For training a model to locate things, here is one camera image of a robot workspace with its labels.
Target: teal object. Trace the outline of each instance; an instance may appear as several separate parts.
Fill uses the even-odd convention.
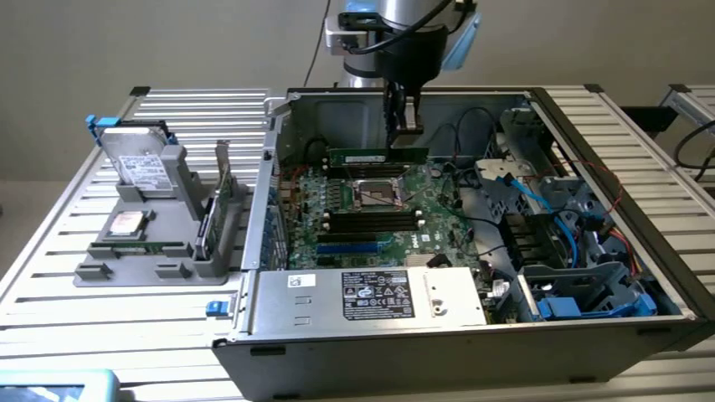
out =
[[[106,369],[0,370],[0,399],[116,402],[120,381]]]
[[[101,147],[100,136],[97,135],[97,131],[94,130],[97,128],[97,116],[88,115],[85,117],[85,126],[86,130],[89,130],[89,133],[92,134],[94,144]]]
[[[118,117],[101,117],[97,121],[97,127],[114,127],[120,122],[121,120]]]
[[[350,1],[345,4],[345,11],[350,13],[373,13],[377,10],[377,0]]]
[[[205,306],[205,317],[226,317],[228,316],[228,302],[226,301],[210,301]]]
[[[469,54],[470,44],[477,37],[478,24],[481,23],[481,13],[474,13],[469,20],[469,25],[461,32],[449,53],[442,59],[442,71],[453,71],[461,69],[466,54]]]

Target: blue clip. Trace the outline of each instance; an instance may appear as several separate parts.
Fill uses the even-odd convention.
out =
[[[205,305],[205,317],[226,317],[228,316],[228,302],[226,301],[210,301]]]
[[[85,117],[86,130],[89,130],[89,133],[92,134],[94,144],[97,144],[101,147],[100,136],[97,135],[97,132],[94,130],[97,128],[96,121],[97,121],[97,116],[88,115]]]
[[[649,317],[657,314],[656,303],[648,294],[637,296],[636,301],[596,312],[581,312],[572,297],[545,297],[536,303],[544,320],[576,320],[583,318]]]
[[[97,121],[97,127],[116,127],[120,123],[118,117],[101,117]]]

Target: metal rail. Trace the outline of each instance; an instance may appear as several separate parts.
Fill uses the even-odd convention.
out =
[[[672,85],[660,106],[669,106],[696,126],[704,125],[715,120],[715,85]],[[708,132],[715,136],[715,127]],[[684,171],[691,176],[697,174],[693,169]],[[708,192],[715,193],[715,171],[704,172],[699,184]]]
[[[656,152],[652,141],[603,94],[547,88],[603,161],[619,175],[697,277],[715,292],[715,221],[707,203]],[[212,147],[230,140],[237,179],[254,182],[262,145],[264,90],[152,90],[133,117],[166,119],[202,178],[217,174]],[[0,369],[110,368],[136,400],[241,400],[213,353],[206,302],[224,286],[76,288],[72,275],[112,210],[116,173],[94,150],[0,283]],[[490,389],[357,400],[715,399],[715,338],[685,353],[661,353],[605,384]]]

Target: circuit board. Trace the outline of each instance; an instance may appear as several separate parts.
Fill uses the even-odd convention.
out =
[[[330,178],[317,168],[296,177],[293,200],[288,203],[290,253],[288,269],[308,270],[340,267],[424,266],[436,254],[444,254],[453,266],[477,266],[473,247],[464,244],[469,228],[437,202],[442,186],[440,167],[430,162],[401,166],[402,173],[390,178]],[[376,248],[357,253],[318,253],[320,234],[325,233],[325,211],[374,213],[412,211],[418,214],[416,229],[374,231]]]
[[[94,241],[93,248],[110,248],[117,255],[164,255],[164,247],[181,247],[180,241]]]
[[[233,178],[230,176],[230,162],[228,159],[228,142],[216,143],[216,159],[218,166],[218,181],[213,189],[213,197],[206,205],[206,214],[196,237],[196,257],[198,260],[209,260],[213,250],[221,242],[224,234],[225,215],[230,201]]]

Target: motherboard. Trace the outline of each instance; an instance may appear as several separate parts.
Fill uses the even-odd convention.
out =
[[[438,202],[441,164],[416,148],[382,152],[332,150],[321,167],[293,169],[288,269],[476,266],[469,226]]]

